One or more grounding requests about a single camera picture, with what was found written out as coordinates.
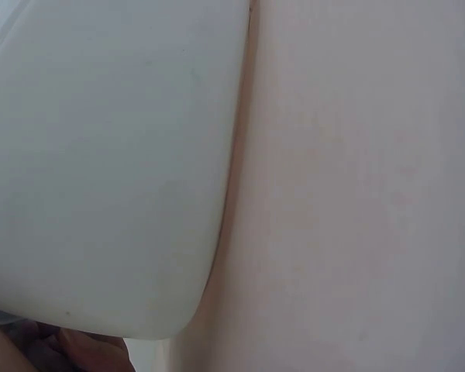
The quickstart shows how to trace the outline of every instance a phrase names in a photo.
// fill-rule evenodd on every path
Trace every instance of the white surface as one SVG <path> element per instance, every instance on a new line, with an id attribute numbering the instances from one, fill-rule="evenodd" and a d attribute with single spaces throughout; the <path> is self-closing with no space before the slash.
<path id="1" fill-rule="evenodd" d="M 193 315 L 248 0 L 31 1 L 0 46 L 0 309 L 130 337 Z"/>
<path id="2" fill-rule="evenodd" d="M 125 341 L 136 372 L 152 372 L 157 342 L 143 339 L 126 339 Z"/>

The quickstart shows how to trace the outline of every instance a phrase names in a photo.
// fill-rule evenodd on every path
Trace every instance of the skin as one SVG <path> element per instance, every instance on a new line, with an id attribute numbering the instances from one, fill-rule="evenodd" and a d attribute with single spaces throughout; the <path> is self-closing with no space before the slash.
<path id="1" fill-rule="evenodd" d="M 255 17 L 212 275 L 154 370 L 465 372 L 465 1 Z"/>
<path id="2" fill-rule="evenodd" d="M 133 372 L 122 339 L 26 321 L 0 330 L 0 372 Z"/>

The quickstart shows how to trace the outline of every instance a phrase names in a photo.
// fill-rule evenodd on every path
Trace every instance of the finger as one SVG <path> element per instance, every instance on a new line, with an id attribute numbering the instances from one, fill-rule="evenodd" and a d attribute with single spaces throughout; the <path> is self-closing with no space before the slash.
<path id="1" fill-rule="evenodd" d="M 113 346 L 117 346 L 118 348 L 128 351 L 127 350 L 127 345 L 124 342 L 124 339 L 121 339 L 120 337 L 114 337 L 114 336 L 103 336 L 103 335 L 97 335 L 96 333 L 88 333 L 85 332 L 88 336 L 90 336 L 92 339 L 96 339 L 98 341 L 102 341 L 103 343 L 110 343 Z"/>
<path id="2" fill-rule="evenodd" d="M 38 330 L 38 325 L 28 320 L 17 324 L 7 333 L 7 336 L 9 336 L 15 347 L 21 351 L 25 351 L 30 343 L 40 337 L 40 332 Z"/>
<path id="3" fill-rule="evenodd" d="M 56 327 L 55 325 L 51 326 L 50 324 L 45 324 L 42 322 L 37 322 L 36 324 L 38 324 L 38 330 L 40 331 L 41 339 L 56 335 L 60 331 L 60 328 Z"/>
<path id="4" fill-rule="evenodd" d="M 2 331 L 0 331 L 0 370 L 37 372 Z"/>
<path id="5" fill-rule="evenodd" d="M 59 344 L 59 340 L 58 340 L 57 336 L 52 335 L 50 337 L 45 338 L 43 341 L 52 350 L 55 350 L 55 351 L 57 351 L 58 353 L 61 353 L 61 354 L 64 353 L 64 351 L 62 350 L 62 346 L 60 346 L 60 344 Z"/>
<path id="6" fill-rule="evenodd" d="M 74 372 L 72 364 L 60 353 L 38 339 L 26 351 L 28 360 L 39 372 Z"/>
<path id="7" fill-rule="evenodd" d="M 125 350 L 69 329 L 62 329 L 59 342 L 72 362 L 87 372 L 134 372 Z"/>

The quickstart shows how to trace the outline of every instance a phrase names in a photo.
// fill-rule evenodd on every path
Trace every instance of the hand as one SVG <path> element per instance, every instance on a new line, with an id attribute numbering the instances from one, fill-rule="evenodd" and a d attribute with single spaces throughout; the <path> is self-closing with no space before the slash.
<path id="1" fill-rule="evenodd" d="M 122 339 L 26 321 L 0 330 L 0 372 L 134 372 Z"/>

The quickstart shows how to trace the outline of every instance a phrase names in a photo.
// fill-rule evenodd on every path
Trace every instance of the white plastic object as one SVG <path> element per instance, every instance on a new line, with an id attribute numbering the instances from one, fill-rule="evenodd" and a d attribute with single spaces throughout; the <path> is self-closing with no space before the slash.
<path id="1" fill-rule="evenodd" d="M 249 0 L 0 8 L 0 310 L 171 336 L 215 253 Z"/>

